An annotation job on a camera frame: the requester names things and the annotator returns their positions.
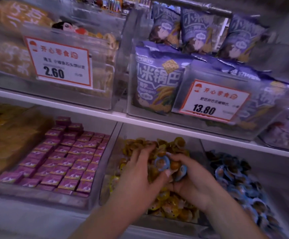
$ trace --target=price label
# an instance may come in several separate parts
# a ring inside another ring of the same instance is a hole
[[[87,49],[24,38],[38,80],[93,88],[91,56]]]
[[[195,80],[179,113],[221,122],[230,122],[250,93]]]

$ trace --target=pink box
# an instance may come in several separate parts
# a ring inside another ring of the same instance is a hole
[[[92,182],[80,181],[76,191],[90,193]]]
[[[39,176],[39,175],[34,175],[32,178],[38,179],[39,181],[42,181],[45,177],[44,176]]]
[[[19,163],[19,165],[29,167],[29,168],[36,168],[41,165],[41,161],[35,158],[29,158],[26,157],[22,162]]]
[[[27,158],[35,158],[38,160],[43,160],[44,158],[46,158],[46,155],[47,155],[46,152],[33,150],[26,157]]]
[[[45,137],[46,138],[52,138],[52,139],[60,139],[63,135],[63,132],[62,131],[58,131],[58,130],[48,130],[46,133],[45,133]]]
[[[42,151],[42,152],[45,152],[45,153],[50,153],[53,149],[53,146],[52,145],[47,145],[47,144],[44,144],[44,143],[41,143],[40,145],[38,145],[37,147],[34,148],[34,150],[37,150],[37,151]]]
[[[62,131],[62,132],[65,132],[66,130],[66,126],[62,126],[62,125],[55,125],[51,128],[52,130],[58,130],[58,131]]]
[[[62,178],[61,175],[49,174],[41,181],[41,184],[57,186]]]
[[[39,184],[39,179],[24,178],[19,182],[20,186],[34,188]]]
[[[78,180],[63,178],[63,180],[58,185],[58,188],[66,190],[75,190],[77,184]]]
[[[46,138],[46,140],[43,141],[43,144],[52,145],[56,147],[60,144],[60,139]]]
[[[84,131],[83,136],[86,137],[92,137],[94,135],[94,132],[90,132],[90,131]]]
[[[65,157],[65,155],[66,154],[63,153],[53,152],[51,155],[49,155],[48,159],[61,160]]]
[[[104,153],[104,150],[97,149],[96,152],[95,152],[95,154],[94,154],[94,157],[95,157],[95,156],[101,157],[101,156],[103,155],[103,153]]]
[[[93,160],[91,161],[91,163],[99,164],[100,158],[101,158],[101,157],[99,157],[99,156],[94,156],[94,157],[93,157]]]
[[[86,169],[87,172],[95,173],[98,168],[98,164],[90,163]]]
[[[83,175],[84,171],[77,170],[77,169],[70,169],[67,174],[65,175],[65,178],[69,179],[76,179],[79,180],[81,176]]]
[[[103,134],[103,133],[95,132],[94,135],[93,135],[93,138],[101,138],[101,139],[103,139],[104,136],[105,136],[105,134]]]
[[[64,139],[60,144],[63,146],[71,147],[72,145],[74,145],[74,143],[75,143],[75,140]]]
[[[74,165],[72,166],[72,169],[77,169],[77,170],[83,170],[85,171],[88,167],[88,163],[87,162],[79,162],[79,161],[76,161],[74,163]]]
[[[69,129],[70,131],[77,131],[77,132],[79,132],[79,131],[83,130],[84,128],[83,128],[83,124],[81,124],[81,123],[71,123],[71,124],[68,126],[68,129]]]
[[[78,137],[78,132],[65,132],[64,133],[64,138],[66,139],[76,140],[77,137]]]
[[[18,166],[13,173],[22,174],[25,178],[32,177],[36,172],[36,169],[24,167],[24,166]]]
[[[75,155],[75,154],[67,154],[66,158],[72,158],[75,161],[79,159],[79,155]]]
[[[37,188],[37,189],[40,189],[40,190],[52,191],[53,189],[55,189],[55,186],[37,185],[36,188]]]
[[[70,150],[69,150],[69,154],[74,154],[74,155],[80,155],[81,152],[83,150],[81,148],[75,148],[75,147],[72,147]]]
[[[81,153],[87,155],[94,155],[95,152],[96,152],[95,148],[83,148],[83,151]]]
[[[87,163],[90,163],[92,160],[93,160],[93,156],[87,155],[87,154],[81,154],[79,158],[77,159],[77,161],[79,162],[87,162]]]
[[[89,196],[89,194],[80,193],[80,192],[76,192],[76,191],[74,191],[72,193],[72,195],[79,196],[79,197],[88,197]]]
[[[58,165],[71,167],[74,164],[75,160],[73,158],[64,158],[59,161]]]
[[[71,124],[70,117],[56,117],[56,124],[62,126],[68,126]]]
[[[73,193],[73,191],[71,191],[71,190],[60,189],[60,188],[54,189],[53,192],[60,193],[60,194],[66,194],[66,195],[71,195]]]
[[[24,176],[22,174],[5,171],[0,175],[0,182],[9,183],[9,184],[17,184],[23,178]]]
[[[110,135],[106,135],[104,136],[104,140],[109,140],[110,139]]]
[[[98,146],[99,142],[93,140],[93,141],[89,141],[89,142],[86,142],[84,147],[85,148],[96,148]]]
[[[68,170],[69,170],[69,167],[58,165],[51,171],[51,174],[57,174],[57,175],[64,176]]]
[[[77,141],[80,141],[80,142],[89,142],[90,140],[90,137],[87,137],[87,136],[80,136]]]
[[[42,165],[42,167],[47,168],[54,168],[56,165],[58,165],[59,161],[55,159],[47,159],[46,162]]]
[[[99,144],[98,149],[105,150],[106,147],[107,147],[107,143],[102,142],[101,144]]]
[[[90,141],[97,141],[98,143],[102,142],[102,138],[96,138],[96,137],[92,137]]]
[[[53,171],[53,168],[40,167],[40,168],[38,168],[38,170],[35,173],[35,175],[45,177],[45,176],[49,175],[49,173],[52,172],[52,171]]]
[[[83,176],[81,177],[81,181],[92,182],[94,180],[95,173],[93,172],[84,172]]]
[[[67,147],[67,146],[58,146],[54,152],[57,152],[57,153],[68,153],[70,150],[70,147]]]
[[[76,141],[76,142],[74,143],[73,147],[75,147],[75,148],[83,148],[84,145],[85,145],[84,142]]]

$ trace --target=hand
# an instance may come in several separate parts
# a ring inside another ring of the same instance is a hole
[[[183,154],[168,154],[168,156],[170,159],[186,165],[188,176],[179,182],[169,183],[167,188],[205,212],[213,196],[216,196],[217,191],[222,190],[222,187],[209,171],[192,158]]]
[[[118,185],[111,194],[107,204],[120,208],[119,211],[128,217],[127,222],[133,223],[154,202],[160,190],[165,186],[171,174],[165,170],[156,180],[148,182],[148,159],[155,145],[142,150],[134,150],[130,161],[123,168]]]

